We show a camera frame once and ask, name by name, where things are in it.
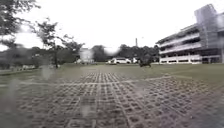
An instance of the parked car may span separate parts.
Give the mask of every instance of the parked car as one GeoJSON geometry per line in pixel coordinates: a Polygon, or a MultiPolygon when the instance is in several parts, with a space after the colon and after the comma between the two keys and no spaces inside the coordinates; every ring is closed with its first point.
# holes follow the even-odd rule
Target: parked car
{"type": "Polygon", "coordinates": [[[116,65],[116,63],[113,63],[114,61],[113,60],[108,60],[107,62],[106,62],[106,64],[108,64],[108,65],[116,65]]]}
{"type": "Polygon", "coordinates": [[[111,63],[114,63],[114,64],[130,64],[131,60],[127,59],[127,58],[113,58],[111,60],[111,63]]]}
{"type": "Polygon", "coordinates": [[[138,59],[137,58],[133,58],[132,63],[137,64],[138,63],[138,59]]]}
{"type": "Polygon", "coordinates": [[[81,63],[82,63],[82,60],[81,60],[81,59],[78,59],[78,60],[76,60],[74,63],[76,63],[76,64],[81,64],[81,63]]]}

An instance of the ground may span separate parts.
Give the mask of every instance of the ground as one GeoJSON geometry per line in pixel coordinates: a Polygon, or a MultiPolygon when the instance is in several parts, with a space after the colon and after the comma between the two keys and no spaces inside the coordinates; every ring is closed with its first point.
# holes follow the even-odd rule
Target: ground
{"type": "Polygon", "coordinates": [[[66,66],[1,76],[1,128],[222,128],[224,65],[66,66]]]}

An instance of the railing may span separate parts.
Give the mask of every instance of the railing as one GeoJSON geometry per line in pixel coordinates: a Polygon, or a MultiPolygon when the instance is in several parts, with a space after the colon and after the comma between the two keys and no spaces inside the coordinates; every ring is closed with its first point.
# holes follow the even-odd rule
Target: railing
{"type": "Polygon", "coordinates": [[[174,63],[192,63],[191,60],[201,60],[200,55],[187,55],[187,56],[173,56],[160,58],[160,62],[166,61],[166,63],[171,63],[169,61],[176,61],[174,63]],[[179,62],[180,60],[188,60],[188,62],[179,62]]]}
{"type": "Polygon", "coordinates": [[[164,47],[164,46],[167,46],[167,45],[180,43],[180,42],[182,42],[182,41],[189,40],[189,39],[193,39],[193,38],[196,38],[196,37],[199,37],[199,36],[200,36],[199,33],[195,33],[195,34],[191,34],[191,35],[186,35],[186,36],[183,37],[183,38],[174,39],[174,40],[165,42],[164,44],[159,45],[159,47],[164,47]]]}
{"type": "Polygon", "coordinates": [[[160,54],[165,54],[165,53],[170,53],[170,52],[178,52],[178,51],[183,51],[183,50],[188,50],[188,49],[194,49],[194,48],[200,48],[202,45],[201,43],[195,43],[195,44],[185,44],[185,45],[180,45],[180,46],[175,46],[170,49],[166,49],[164,51],[159,51],[160,54]]]}

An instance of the sky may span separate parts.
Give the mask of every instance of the sky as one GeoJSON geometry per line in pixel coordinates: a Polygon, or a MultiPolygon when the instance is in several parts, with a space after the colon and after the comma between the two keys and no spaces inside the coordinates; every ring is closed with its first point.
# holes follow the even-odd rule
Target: sky
{"type": "MultiPolygon", "coordinates": [[[[84,47],[121,44],[154,46],[155,43],[180,29],[196,23],[194,11],[213,4],[224,12],[224,0],[37,0],[41,9],[22,14],[31,21],[49,17],[58,22],[59,34],[74,36],[84,47]]],[[[42,47],[40,39],[22,27],[17,43],[25,47],[42,47]]]]}

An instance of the white building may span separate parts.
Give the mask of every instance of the white building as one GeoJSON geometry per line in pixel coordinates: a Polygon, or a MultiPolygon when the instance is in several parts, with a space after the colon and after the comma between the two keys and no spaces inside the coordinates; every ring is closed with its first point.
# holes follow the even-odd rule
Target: white building
{"type": "Polygon", "coordinates": [[[197,23],[157,42],[161,64],[224,63],[224,13],[195,11],[197,23]]]}
{"type": "Polygon", "coordinates": [[[80,59],[84,63],[92,63],[93,62],[93,51],[88,48],[81,48],[80,52],[80,59]]]}
{"type": "Polygon", "coordinates": [[[200,63],[201,47],[199,31],[196,25],[182,29],[179,33],[157,42],[160,48],[160,63],[200,63]]]}

